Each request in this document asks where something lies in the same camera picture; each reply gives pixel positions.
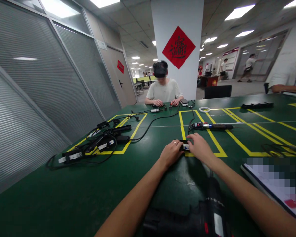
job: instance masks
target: black office chair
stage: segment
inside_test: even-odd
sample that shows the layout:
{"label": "black office chair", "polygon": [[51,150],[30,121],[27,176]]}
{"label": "black office chair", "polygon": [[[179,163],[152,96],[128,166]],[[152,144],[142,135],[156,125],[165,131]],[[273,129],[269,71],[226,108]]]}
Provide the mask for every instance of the black office chair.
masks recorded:
{"label": "black office chair", "polygon": [[225,98],[231,96],[232,85],[205,87],[204,99]]}
{"label": "black office chair", "polygon": [[269,92],[269,83],[264,83],[265,93],[268,94]]}

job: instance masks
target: red door sign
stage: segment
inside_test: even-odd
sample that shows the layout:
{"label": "red door sign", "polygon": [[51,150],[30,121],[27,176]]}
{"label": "red door sign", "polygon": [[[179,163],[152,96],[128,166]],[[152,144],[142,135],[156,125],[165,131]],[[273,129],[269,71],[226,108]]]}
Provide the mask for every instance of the red door sign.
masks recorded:
{"label": "red door sign", "polygon": [[195,45],[188,38],[188,36],[178,26],[173,35],[169,39],[169,42],[165,46],[162,53],[173,63],[177,69],[183,65],[187,58],[191,55]]}
{"label": "red door sign", "polygon": [[124,65],[119,60],[117,60],[117,68],[124,74]]}

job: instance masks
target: ring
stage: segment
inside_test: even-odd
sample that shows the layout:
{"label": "ring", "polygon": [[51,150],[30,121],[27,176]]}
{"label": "ring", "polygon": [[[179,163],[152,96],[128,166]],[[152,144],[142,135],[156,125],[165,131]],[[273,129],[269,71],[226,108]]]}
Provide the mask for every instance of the ring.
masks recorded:
{"label": "ring", "polygon": [[208,108],[208,107],[200,107],[199,111],[202,112],[202,113],[208,113],[210,111],[210,108]]}

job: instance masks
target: door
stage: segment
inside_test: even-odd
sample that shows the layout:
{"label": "door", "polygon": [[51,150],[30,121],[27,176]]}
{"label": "door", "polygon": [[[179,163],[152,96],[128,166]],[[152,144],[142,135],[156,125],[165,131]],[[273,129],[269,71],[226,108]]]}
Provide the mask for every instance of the door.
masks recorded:
{"label": "door", "polygon": [[[107,49],[108,57],[111,60],[111,65],[109,66],[111,70],[109,71],[115,72],[111,73],[110,76],[122,107],[124,108],[127,105],[133,105],[137,103],[133,80],[129,76],[124,54],[118,50],[109,47]],[[124,66],[124,73],[122,73],[117,68],[118,61],[120,61]]]}

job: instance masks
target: cordless drill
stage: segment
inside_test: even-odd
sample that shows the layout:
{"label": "cordless drill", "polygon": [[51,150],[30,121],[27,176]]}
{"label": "cordless drill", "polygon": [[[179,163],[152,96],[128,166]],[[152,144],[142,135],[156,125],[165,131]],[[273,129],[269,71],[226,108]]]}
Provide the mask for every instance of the cordless drill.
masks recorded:
{"label": "cordless drill", "polygon": [[144,220],[143,236],[231,237],[218,181],[209,177],[206,200],[190,208],[187,216],[149,208]]}

